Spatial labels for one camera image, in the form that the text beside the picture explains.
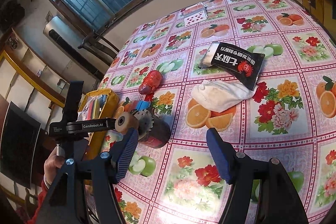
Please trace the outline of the person's left hand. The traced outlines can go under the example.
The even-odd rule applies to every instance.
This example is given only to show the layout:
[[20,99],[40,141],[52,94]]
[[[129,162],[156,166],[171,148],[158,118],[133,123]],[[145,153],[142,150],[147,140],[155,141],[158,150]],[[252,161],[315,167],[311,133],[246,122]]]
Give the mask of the person's left hand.
[[65,159],[62,156],[56,155],[57,148],[55,147],[44,164],[44,183],[49,189],[56,177],[58,170],[63,166]]

